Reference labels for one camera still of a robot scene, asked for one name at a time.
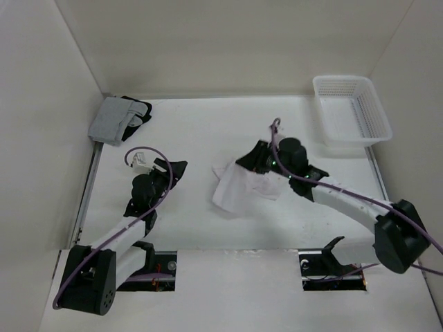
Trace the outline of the white tank top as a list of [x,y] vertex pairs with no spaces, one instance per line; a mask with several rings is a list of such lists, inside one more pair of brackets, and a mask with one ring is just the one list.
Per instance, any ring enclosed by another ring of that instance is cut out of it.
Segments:
[[282,176],[250,172],[234,160],[224,165],[213,165],[212,171],[219,181],[212,202],[233,214],[242,212],[255,197],[276,201],[287,184]]

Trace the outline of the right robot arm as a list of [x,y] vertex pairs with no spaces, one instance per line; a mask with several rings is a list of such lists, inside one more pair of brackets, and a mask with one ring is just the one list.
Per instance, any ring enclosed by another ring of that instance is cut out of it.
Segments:
[[298,196],[332,208],[372,233],[372,239],[357,243],[344,243],[342,237],[329,242],[320,258],[328,273],[353,264],[381,264],[402,274],[431,244],[412,203],[379,201],[342,188],[326,171],[309,163],[306,149],[296,138],[285,138],[278,145],[260,140],[236,164],[256,174],[274,172],[288,178]]

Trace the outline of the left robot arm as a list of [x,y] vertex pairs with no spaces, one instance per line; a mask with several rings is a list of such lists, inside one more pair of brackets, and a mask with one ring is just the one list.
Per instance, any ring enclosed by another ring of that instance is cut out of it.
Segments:
[[105,315],[117,289],[135,272],[146,276],[155,268],[153,245],[144,238],[154,227],[156,208],[181,180],[186,161],[155,159],[154,168],[132,181],[131,198],[120,223],[89,245],[69,250],[53,308]]

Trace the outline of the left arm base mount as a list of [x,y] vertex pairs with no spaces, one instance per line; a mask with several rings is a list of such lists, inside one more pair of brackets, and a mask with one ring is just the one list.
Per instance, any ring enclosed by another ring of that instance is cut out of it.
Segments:
[[175,290],[177,251],[154,251],[145,265],[132,273],[118,288],[119,292],[171,292]]

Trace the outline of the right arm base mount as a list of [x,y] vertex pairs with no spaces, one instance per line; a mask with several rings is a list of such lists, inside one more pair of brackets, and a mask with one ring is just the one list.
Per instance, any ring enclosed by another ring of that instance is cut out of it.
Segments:
[[361,265],[342,265],[333,256],[332,249],[344,239],[336,237],[323,248],[310,248],[298,251],[302,289],[304,291],[366,291],[363,271],[345,275],[357,270]]

